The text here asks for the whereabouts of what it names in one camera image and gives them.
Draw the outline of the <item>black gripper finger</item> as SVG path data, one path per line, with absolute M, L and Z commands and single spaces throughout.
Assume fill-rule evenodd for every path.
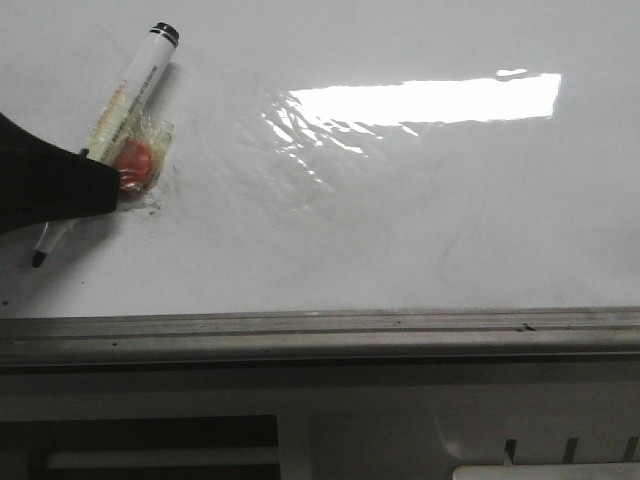
M 1 233 L 116 209 L 120 172 L 1 117 Z

